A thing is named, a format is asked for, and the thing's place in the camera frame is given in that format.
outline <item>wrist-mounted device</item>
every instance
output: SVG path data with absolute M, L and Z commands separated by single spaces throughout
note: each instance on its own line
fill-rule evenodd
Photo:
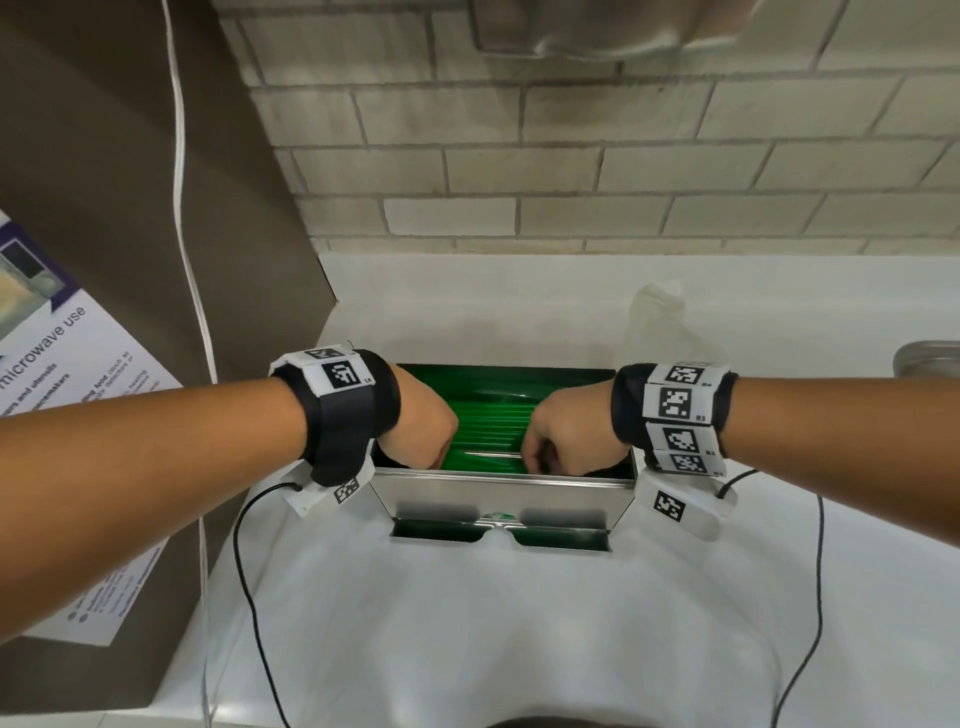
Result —
M 337 488 L 363 468 L 371 440 L 400 417 L 400 390 L 387 362 L 344 346 L 284 354 L 270 367 L 303 407 L 306 447 L 300 456 L 311 477 Z
M 727 474 L 717 437 L 730 414 L 737 375 L 705 362 L 632 364 L 613 381 L 611 420 L 621 442 L 663 473 Z

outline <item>tile wall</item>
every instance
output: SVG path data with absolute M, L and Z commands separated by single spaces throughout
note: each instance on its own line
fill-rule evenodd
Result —
M 483 57 L 462 2 L 214 4 L 318 251 L 960 254 L 957 0 L 620 63 Z

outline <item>person's left hand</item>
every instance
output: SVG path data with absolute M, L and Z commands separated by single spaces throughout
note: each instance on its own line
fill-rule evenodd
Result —
M 439 468 L 460 424 L 450 406 L 430 387 L 396 364 L 400 417 L 377 442 L 391 459 L 414 470 Z

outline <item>person's right arm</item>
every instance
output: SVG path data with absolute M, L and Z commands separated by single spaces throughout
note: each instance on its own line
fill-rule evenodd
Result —
M 546 450 L 569 474 L 619 462 L 629 446 L 613 434 L 611 395 L 612 380 L 544 400 L 527 468 Z M 741 377 L 720 441 L 744 465 L 960 546 L 960 381 Z

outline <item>hand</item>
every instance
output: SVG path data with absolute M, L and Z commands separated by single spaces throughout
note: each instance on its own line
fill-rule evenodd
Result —
M 384 453 L 408 468 L 439 468 L 460 424 L 450 406 L 430 387 L 396 364 L 400 418 L 378 442 Z
M 613 434 L 613 380 L 554 392 L 530 418 L 520 454 L 530 473 L 541 460 L 560 475 L 583 475 L 616 465 L 630 451 Z

